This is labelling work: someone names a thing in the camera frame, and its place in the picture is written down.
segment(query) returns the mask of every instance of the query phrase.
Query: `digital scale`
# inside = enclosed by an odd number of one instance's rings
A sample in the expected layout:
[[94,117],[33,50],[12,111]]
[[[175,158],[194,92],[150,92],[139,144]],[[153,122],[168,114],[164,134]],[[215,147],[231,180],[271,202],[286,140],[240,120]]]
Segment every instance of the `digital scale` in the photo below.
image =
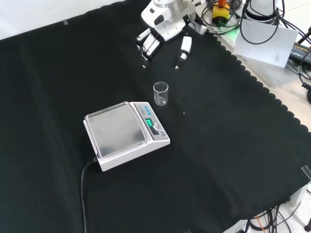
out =
[[147,102],[123,102],[83,121],[103,171],[170,143]]

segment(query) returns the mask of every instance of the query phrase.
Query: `yellow component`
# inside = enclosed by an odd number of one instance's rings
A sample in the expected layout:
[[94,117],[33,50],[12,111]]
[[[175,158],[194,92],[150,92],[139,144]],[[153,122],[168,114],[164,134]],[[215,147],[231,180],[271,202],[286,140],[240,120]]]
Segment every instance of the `yellow component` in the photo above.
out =
[[[230,6],[228,4],[225,5],[226,8],[230,9]],[[218,6],[213,7],[213,16],[212,16],[212,22],[215,24],[222,24],[227,23],[229,19],[230,12],[227,9],[219,8]]]

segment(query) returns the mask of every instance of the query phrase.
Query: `wall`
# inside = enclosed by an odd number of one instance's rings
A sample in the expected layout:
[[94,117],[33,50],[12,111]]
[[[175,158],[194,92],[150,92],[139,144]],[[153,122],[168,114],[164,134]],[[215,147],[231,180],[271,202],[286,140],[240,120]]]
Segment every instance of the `wall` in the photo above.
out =
[[0,0],[0,40],[121,0]]

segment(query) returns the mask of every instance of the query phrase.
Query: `table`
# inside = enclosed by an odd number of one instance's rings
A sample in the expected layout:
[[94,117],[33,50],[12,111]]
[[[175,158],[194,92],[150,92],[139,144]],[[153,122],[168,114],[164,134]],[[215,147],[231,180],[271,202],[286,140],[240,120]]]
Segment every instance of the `table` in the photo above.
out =
[[[190,31],[179,71],[182,37],[142,67],[135,38],[146,4],[127,0],[0,42],[3,232],[82,232],[79,179],[94,156],[83,119],[125,100],[148,101],[171,144],[88,170],[93,233],[221,233],[306,184],[308,130],[214,37]],[[163,107],[157,81],[170,86]],[[263,167],[270,173],[254,183]]]

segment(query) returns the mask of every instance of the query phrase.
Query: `scale display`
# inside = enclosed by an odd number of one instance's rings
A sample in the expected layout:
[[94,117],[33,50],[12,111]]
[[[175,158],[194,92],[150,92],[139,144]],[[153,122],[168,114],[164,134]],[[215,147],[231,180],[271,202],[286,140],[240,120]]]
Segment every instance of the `scale display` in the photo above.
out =
[[147,126],[150,128],[151,132],[154,135],[159,135],[160,133],[158,132],[158,130],[156,129],[156,126],[154,125],[154,122],[152,121],[151,118],[146,118],[145,119]]

